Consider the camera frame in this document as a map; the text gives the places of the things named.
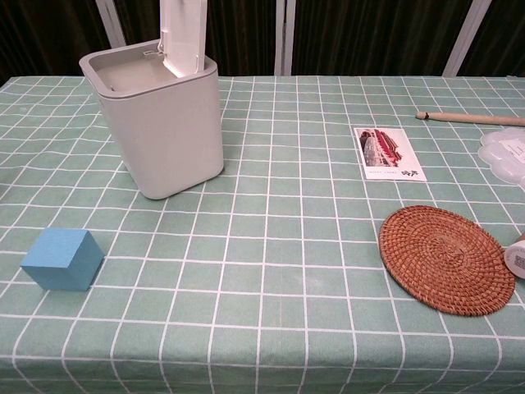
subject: tablecloth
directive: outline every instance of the tablecloth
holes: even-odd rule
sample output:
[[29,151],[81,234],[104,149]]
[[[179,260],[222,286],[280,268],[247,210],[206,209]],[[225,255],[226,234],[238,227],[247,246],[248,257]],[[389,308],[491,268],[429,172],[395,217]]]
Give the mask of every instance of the tablecloth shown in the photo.
[[[144,198],[81,77],[0,89],[0,392],[525,391],[525,286],[486,317],[441,314],[388,275],[382,221],[427,204],[502,245],[525,193],[477,157],[499,130],[416,110],[525,116],[525,80],[222,77],[223,173]],[[355,126],[403,127],[428,183],[366,181]],[[173,168],[173,172],[184,171]],[[47,226],[107,257],[87,292],[19,264]]]

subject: round rattan coaster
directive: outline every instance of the round rattan coaster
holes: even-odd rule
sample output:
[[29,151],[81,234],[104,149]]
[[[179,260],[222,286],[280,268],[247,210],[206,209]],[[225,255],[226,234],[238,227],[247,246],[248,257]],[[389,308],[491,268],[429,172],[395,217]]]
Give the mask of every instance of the round rattan coaster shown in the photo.
[[390,275],[410,295],[442,312],[490,314],[514,291],[500,244],[444,209],[418,205],[391,214],[381,226],[379,249]]

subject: blue cube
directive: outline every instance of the blue cube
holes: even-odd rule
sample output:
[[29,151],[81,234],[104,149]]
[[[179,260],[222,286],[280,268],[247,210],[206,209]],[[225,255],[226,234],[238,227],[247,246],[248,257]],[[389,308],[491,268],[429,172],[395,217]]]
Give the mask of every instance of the blue cube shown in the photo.
[[103,257],[89,231],[48,227],[33,243],[21,267],[43,289],[85,291]]

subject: dark curtain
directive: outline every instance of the dark curtain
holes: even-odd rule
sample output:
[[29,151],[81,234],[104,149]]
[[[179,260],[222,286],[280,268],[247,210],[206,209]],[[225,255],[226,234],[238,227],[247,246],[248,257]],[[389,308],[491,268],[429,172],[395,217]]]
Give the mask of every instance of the dark curtain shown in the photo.
[[296,75],[441,75],[471,0],[297,0]]
[[525,76],[525,1],[492,0],[461,76]]
[[[159,36],[158,0],[116,0],[126,42]],[[222,76],[273,75],[276,0],[208,0],[206,54]]]
[[107,48],[94,0],[0,2],[0,85],[11,76],[81,75],[79,59]]

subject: trash can lid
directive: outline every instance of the trash can lid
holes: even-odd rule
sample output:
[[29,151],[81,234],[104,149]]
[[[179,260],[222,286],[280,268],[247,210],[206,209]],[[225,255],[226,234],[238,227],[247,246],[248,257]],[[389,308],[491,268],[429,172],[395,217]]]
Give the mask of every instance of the trash can lid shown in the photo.
[[208,0],[160,0],[164,66],[178,78],[204,69]]

